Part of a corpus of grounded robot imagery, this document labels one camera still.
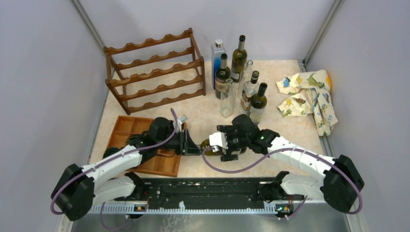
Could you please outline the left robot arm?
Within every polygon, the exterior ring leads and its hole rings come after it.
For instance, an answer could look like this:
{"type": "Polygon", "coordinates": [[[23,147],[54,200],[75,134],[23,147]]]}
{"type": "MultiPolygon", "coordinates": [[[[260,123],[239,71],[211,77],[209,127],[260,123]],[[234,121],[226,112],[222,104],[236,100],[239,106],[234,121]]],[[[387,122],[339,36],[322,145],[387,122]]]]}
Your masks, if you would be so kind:
{"type": "Polygon", "coordinates": [[[154,158],[159,150],[176,155],[198,155],[200,147],[182,123],[158,117],[149,129],[129,137],[122,148],[107,149],[108,155],[85,166],[69,165],[51,194],[51,211],[57,206],[70,221],[85,216],[95,206],[111,200],[147,200],[147,188],[137,174],[129,172],[154,158]]]}

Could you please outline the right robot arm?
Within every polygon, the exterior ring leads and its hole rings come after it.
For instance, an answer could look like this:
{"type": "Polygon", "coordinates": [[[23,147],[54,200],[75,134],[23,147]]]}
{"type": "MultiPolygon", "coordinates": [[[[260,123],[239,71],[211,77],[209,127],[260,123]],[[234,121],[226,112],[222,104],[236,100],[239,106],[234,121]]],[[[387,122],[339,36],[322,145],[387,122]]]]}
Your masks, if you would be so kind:
{"type": "Polygon", "coordinates": [[[258,128],[246,115],[235,117],[231,125],[218,125],[209,140],[214,151],[230,153],[249,148],[264,158],[280,160],[307,173],[283,174],[272,186],[278,199],[303,195],[324,200],[335,210],[351,215],[363,209],[361,190],[365,183],[347,156],[334,158],[311,152],[273,130],[258,128]]]}

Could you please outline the green wine bottle white label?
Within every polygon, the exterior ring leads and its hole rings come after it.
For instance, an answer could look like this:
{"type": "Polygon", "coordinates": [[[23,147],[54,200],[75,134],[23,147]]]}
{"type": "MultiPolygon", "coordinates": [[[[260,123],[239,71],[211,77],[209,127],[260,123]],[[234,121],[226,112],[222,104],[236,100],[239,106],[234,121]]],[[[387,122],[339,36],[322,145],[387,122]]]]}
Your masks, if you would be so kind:
{"type": "Polygon", "coordinates": [[[261,83],[258,91],[252,95],[249,101],[247,116],[255,125],[260,123],[267,105],[267,97],[265,96],[266,90],[267,83],[261,83]]]}

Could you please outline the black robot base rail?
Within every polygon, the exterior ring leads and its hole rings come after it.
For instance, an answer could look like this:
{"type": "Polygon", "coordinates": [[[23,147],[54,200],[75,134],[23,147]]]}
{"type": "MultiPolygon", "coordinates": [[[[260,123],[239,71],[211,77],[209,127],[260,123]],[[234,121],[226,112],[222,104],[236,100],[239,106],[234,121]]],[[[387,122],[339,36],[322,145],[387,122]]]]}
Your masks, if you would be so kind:
{"type": "Polygon", "coordinates": [[[279,189],[272,177],[145,178],[136,192],[117,201],[148,202],[148,208],[188,210],[263,209],[279,203],[280,210],[293,208],[294,197],[279,189]]]}

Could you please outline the green wine bottle dark label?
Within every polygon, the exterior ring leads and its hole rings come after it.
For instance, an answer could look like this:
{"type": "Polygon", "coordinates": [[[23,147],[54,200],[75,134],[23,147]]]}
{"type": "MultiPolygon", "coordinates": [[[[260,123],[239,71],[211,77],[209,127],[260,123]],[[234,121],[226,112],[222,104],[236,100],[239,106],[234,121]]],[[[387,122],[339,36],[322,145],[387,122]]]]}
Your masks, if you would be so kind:
{"type": "MultiPolygon", "coordinates": [[[[201,147],[201,151],[202,151],[202,152],[203,152],[206,148],[210,147],[210,146],[209,146],[209,140],[206,139],[206,140],[202,141],[200,147],[201,147]]],[[[234,149],[233,151],[237,151],[237,150],[240,151],[240,154],[242,153],[242,149],[234,149]]],[[[210,150],[207,150],[207,151],[205,152],[205,155],[206,155],[206,156],[222,156],[222,152],[223,152],[223,151],[226,151],[226,149],[222,149],[222,150],[220,150],[220,151],[218,151],[218,152],[216,152],[216,153],[214,153],[214,152],[210,149],[210,150]]]]}

